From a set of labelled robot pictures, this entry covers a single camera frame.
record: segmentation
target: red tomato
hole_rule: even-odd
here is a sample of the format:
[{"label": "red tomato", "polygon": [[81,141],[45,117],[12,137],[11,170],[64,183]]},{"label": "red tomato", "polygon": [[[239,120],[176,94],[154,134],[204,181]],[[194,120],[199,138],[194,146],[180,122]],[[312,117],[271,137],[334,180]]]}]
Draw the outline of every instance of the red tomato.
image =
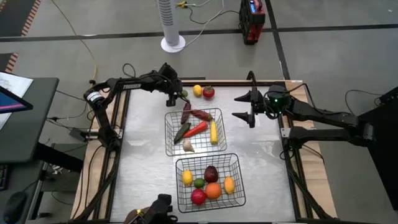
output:
[{"label": "red tomato", "polygon": [[205,98],[211,98],[214,96],[214,94],[216,93],[216,91],[214,91],[214,88],[211,86],[206,86],[203,88],[203,96]]},{"label": "red tomato", "polygon": [[191,194],[191,201],[195,205],[201,205],[205,203],[206,194],[202,191],[202,189],[195,189]]}]

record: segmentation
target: black wire basket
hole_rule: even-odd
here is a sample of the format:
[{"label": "black wire basket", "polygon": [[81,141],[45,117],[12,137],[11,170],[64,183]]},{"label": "black wire basket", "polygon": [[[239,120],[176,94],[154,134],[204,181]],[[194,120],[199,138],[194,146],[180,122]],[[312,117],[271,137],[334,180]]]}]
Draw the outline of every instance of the black wire basket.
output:
[{"label": "black wire basket", "polygon": [[[182,139],[177,144],[174,144],[174,137],[181,128],[181,116],[183,111],[170,112],[165,115],[165,148],[166,155],[168,156],[180,156],[185,154],[198,154],[204,152],[220,152],[225,151],[227,148],[225,128],[223,121],[223,114],[219,108],[211,109],[200,109],[212,115],[215,120],[218,144],[212,144],[210,142],[210,122],[208,122],[209,128],[199,134],[196,134],[190,138]],[[201,119],[190,115],[188,121],[191,123],[191,129],[202,122]],[[182,148],[184,140],[189,140],[195,152],[185,152]]]},{"label": "black wire basket", "polygon": [[[182,173],[185,170],[189,170],[194,180],[197,178],[204,179],[205,169],[208,166],[216,167],[218,171],[217,183],[221,185],[222,193],[218,199],[209,200],[206,198],[204,204],[195,205],[191,201],[191,194],[196,188],[193,184],[191,186],[184,185],[182,182]],[[177,175],[178,209],[182,213],[238,207],[246,203],[241,168],[236,154],[179,159],[175,163],[175,171]],[[235,191],[232,194],[227,194],[224,190],[225,177],[232,177],[234,180]],[[202,188],[203,191],[205,191],[207,185],[208,183],[205,182],[205,186]]]}]

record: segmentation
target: orange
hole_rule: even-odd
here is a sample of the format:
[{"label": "orange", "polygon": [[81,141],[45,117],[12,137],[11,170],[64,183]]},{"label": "orange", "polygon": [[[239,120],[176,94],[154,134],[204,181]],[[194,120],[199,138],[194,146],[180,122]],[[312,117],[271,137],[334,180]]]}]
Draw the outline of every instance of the orange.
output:
[{"label": "orange", "polygon": [[217,199],[221,195],[221,185],[217,183],[209,183],[206,186],[205,193],[208,199]]}]

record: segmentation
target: mouse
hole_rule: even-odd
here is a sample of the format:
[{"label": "mouse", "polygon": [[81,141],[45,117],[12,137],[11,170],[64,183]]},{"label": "mouse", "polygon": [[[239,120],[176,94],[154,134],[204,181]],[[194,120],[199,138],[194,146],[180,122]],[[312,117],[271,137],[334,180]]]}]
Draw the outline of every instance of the mouse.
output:
[{"label": "mouse", "polygon": [[16,192],[8,199],[4,207],[3,219],[6,223],[16,223],[21,218],[26,202],[25,192]]}]

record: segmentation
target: corn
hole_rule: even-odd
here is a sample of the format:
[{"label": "corn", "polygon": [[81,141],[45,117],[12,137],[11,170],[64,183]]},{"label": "corn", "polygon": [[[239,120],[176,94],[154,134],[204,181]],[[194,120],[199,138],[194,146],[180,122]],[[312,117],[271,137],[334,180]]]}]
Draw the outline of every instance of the corn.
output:
[{"label": "corn", "polygon": [[214,120],[210,123],[210,142],[212,144],[218,144],[216,122]]}]

